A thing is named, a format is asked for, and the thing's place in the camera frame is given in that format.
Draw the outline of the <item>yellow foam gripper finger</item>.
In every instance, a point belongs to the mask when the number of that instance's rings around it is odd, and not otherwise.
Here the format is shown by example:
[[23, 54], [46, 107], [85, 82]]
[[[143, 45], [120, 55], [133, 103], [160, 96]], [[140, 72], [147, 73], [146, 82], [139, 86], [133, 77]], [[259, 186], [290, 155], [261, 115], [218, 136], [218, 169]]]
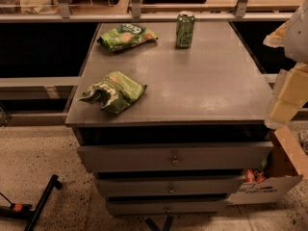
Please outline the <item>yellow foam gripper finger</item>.
[[263, 44], [272, 48], [283, 47], [288, 25], [288, 21], [280, 25], [275, 31], [265, 37]]
[[308, 102], [308, 73], [300, 68], [281, 70], [274, 85], [273, 106], [269, 118], [289, 122]]

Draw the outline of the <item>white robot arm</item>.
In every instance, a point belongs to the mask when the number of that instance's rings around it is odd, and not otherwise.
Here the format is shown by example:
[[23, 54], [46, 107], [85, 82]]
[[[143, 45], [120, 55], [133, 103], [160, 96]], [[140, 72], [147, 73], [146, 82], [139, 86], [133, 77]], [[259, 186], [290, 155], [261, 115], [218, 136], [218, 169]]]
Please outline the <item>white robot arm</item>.
[[283, 47], [287, 58], [296, 65], [280, 74], [275, 81], [275, 92], [270, 101], [266, 126], [277, 129], [288, 123], [308, 102], [308, 0], [304, 0], [292, 17], [267, 35], [263, 44]]

